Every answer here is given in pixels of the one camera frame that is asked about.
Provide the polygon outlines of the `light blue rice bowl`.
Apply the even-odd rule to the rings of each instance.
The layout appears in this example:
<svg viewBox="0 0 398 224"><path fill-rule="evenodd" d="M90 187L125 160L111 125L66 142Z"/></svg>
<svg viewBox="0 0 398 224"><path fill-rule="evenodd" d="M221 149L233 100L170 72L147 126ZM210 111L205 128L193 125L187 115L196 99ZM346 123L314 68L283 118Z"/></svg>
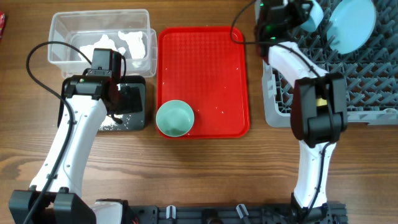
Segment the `light blue rice bowl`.
<svg viewBox="0 0 398 224"><path fill-rule="evenodd" d="M308 19L300 25L300 28L307 32L315 32L323 20L323 10L316 0L311 0L311 4L305 3L302 9L307 13Z"/></svg>

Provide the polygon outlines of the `mint green bowl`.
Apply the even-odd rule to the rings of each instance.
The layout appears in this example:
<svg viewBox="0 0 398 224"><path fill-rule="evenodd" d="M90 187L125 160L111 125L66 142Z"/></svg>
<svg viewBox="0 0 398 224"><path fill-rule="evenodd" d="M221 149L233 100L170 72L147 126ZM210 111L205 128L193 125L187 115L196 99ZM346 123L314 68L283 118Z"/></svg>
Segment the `mint green bowl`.
<svg viewBox="0 0 398 224"><path fill-rule="evenodd" d="M157 110L155 122L162 134L177 138L187 134L193 128L195 115L186 102L170 100Z"/></svg>

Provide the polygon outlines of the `white tissue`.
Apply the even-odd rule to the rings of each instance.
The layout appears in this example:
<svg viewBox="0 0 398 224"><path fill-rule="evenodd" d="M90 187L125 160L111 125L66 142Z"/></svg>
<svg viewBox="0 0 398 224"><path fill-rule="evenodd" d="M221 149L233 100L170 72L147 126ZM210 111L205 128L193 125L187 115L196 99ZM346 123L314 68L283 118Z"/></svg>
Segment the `white tissue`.
<svg viewBox="0 0 398 224"><path fill-rule="evenodd" d="M146 48L142 40L143 32L123 33L119 31L118 36L127 43L132 59L142 59L146 56Z"/></svg>
<svg viewBox="0 0 398 224"><path fill-rule="evenodd" d="M124 47L116 48L114 41L105 34L103 34L100 40L95 42L93 45L81 46L79 51L82 52L90 61L92 61L95 48L112 49L113 51L119 52L121 55L126 53L126 49Z"/></svg>

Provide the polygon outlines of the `light blue plate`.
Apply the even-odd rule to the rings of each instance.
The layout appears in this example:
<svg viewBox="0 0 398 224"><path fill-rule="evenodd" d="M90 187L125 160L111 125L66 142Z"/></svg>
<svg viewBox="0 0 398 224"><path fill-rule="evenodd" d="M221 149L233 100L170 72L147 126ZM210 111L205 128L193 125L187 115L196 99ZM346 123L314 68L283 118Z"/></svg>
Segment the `light blue plate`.
<svg viewBox="0 0 398 224"><path fill-rule="evenodd" d="M372 0L342 0L333 11L331 27L326 32L330 48L348 54L364 45L370 38L377 19Z"/></svg>

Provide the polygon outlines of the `yellow plastic cup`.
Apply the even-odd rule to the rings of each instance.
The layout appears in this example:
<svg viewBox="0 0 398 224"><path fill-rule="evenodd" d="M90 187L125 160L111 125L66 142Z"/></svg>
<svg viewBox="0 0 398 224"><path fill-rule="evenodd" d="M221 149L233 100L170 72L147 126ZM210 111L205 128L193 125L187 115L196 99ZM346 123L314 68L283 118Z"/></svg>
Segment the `yellow plastic cup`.
<svg viewBox="0 0 398 224"><path fill-rule="evenodd" d="M317 107L319 107L319 106L326 106L328 103L327 103L327 100L325 100L325 99L323 99L323 98L319 98L319 99L317 99L316 100L316 106Z"/></svg>

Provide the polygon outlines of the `red snack wrapper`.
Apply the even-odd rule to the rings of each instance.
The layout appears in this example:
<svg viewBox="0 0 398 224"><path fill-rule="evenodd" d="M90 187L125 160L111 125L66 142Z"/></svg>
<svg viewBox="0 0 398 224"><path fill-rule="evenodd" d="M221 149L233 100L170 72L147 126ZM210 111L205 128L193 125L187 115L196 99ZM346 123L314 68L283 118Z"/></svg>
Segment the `red snack wrapper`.
<svg viewBox="0 0 398 224"><path fill-rule="evenodd" d="M1 11L1 12L0 12L0 39L2 39L2 33L4 32L5 23L6 23L6 16L5 16L5 14Z"/></svg>

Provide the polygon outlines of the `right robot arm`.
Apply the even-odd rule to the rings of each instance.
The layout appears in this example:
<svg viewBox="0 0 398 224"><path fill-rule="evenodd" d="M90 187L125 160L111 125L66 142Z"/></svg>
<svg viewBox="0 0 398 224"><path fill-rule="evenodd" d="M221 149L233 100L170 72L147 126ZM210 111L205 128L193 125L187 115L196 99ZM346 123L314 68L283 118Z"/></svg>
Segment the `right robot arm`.
<svg viewBox="0 0 398 224"><path fill-rule="evenodd" d="M318 67L289 39L307 22L314 1L259 1L254 35L259 55L294 89L290 127L299 141L298 181L290 220L320 222L328 215L325 193L331 155L348 125L342 74Z"/></svg>

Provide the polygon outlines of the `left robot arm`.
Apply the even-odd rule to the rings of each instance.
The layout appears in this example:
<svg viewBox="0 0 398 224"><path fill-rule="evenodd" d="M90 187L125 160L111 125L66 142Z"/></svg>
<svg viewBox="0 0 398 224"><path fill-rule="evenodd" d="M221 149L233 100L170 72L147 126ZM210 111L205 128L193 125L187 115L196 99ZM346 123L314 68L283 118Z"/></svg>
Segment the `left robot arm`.
<svg viewBox="0 0 398 224"><path fill-rule="evenodd" d="M9 209L15 223L134 223L127 200L81 199L82 180L95 136L107 116L144 110L138 87L124 81L126 59L95 49L91 67L65 80L59 98L63 117L49 154L28 190L13 191Z"/></svg>

